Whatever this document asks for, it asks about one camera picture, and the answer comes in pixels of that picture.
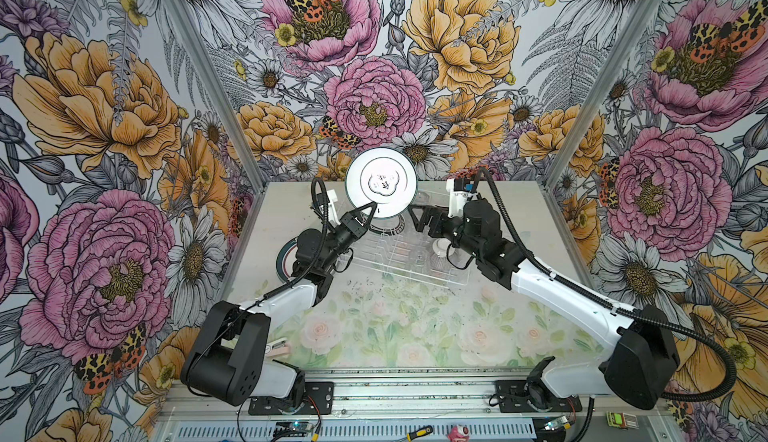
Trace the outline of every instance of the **metal base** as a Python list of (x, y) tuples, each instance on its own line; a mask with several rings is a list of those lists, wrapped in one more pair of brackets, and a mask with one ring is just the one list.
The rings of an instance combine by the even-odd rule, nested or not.
[[(331, 408), (333, 406), (333, 382), (306, 382), (304, 395), (311, 397), (312, 400), (315, 401), (317, 410), (320, 411), (320, 415), (328, 415), (331, 413)], [(248, 415), (296, 414), (317, 416), (317, 410), (312, 407), (312, 404), (304, 402), (299, 410), (293, 412), (286, 407), (285, 399), (254, 397), (250, 399)]]
[[(525, 380), (496, 380), (495, 385), (496, 394), (517, 394), (518, 390), (522, 390), (525, 386)], [(581, 401), (579, 400), (578, 396), (569, 397), (567, 399), (555, 399), (554, 403), (549, 407), (549, 409), (553, 412), (570, 412), (571, 405), (573, 405), (573, 410), (576, 412), (581, 412)], [(528, 414), (534, 412), (537, 414), (542, 414), (542, 417), (546, 417), (546, 412), (536, 410), (531, 407), (530, 404), (525, 404), (524, 402), (519, 402), (509, 398), (498, 398), (498, 409), (502, 412), (502, 414), (513, 414), (521, 412)]]

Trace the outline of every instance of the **screwdriver handle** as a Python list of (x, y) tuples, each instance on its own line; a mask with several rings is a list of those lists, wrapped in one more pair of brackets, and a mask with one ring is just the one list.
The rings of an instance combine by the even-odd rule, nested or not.
[(408, 439), (408, 442), (411, 442), (413, 439), (417, 439), (419, 437), (424, 437), (425, 435), (430, 435), (432, 432), (434, 432), (435, 429), (431, 425), (426, 425), (415, 432), (411, 432), (406, 436)]

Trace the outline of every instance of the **ventilation grille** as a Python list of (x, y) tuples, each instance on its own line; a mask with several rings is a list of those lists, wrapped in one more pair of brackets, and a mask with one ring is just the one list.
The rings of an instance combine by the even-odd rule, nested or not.
[[(536, 430), (533, 420), (529, 418), (509, 418), (498, 421), (460, 420), (456, 422), (469, 428), (469, 436), (473, 440), (531, 440), (536, 438)], [(448, 432), (454, 423), (440, 424), (434, 420), (425, 420), (423, 424), (414, 425), (413, 420), (326, 420), (322, 423), (320, 440), (322, 442), (392, 442), (395, 439), (405, 437), (408, 432), (414, 431), (423, 425), (430, 424), (435, 428), (432, 436), (426, 437), (432, 440), (446, 440)], [(248, 442), (263, 442), (272, 437), (275, 429), (274, 420), (242, 421), (240, 430)], [(296, 437), (304, 440), (307, 437)], [(182, 422), (176, 442), (221, 442), (232, 440), (240, 442), (235, 422)]]

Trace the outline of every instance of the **screwdriver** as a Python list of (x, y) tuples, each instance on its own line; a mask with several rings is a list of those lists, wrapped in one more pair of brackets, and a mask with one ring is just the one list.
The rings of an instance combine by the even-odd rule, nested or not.
[(431, 425), (425, 425), (424, 427), (416, 430), (415, 432), (410, 432), (407, 436), (398, 440), (393, 440), (392, 442), (411, 442), (411, 440), (417, 439), (419, 437), (430, 435), (434, 431), (435, 429)]

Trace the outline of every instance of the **pink figurine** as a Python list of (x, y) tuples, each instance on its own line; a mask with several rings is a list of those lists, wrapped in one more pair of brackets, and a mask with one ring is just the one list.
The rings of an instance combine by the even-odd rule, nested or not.
[(469, 429), (464, 425), (455, 425), (448, 434), (451, 442), (467, 442), (469, 440)]

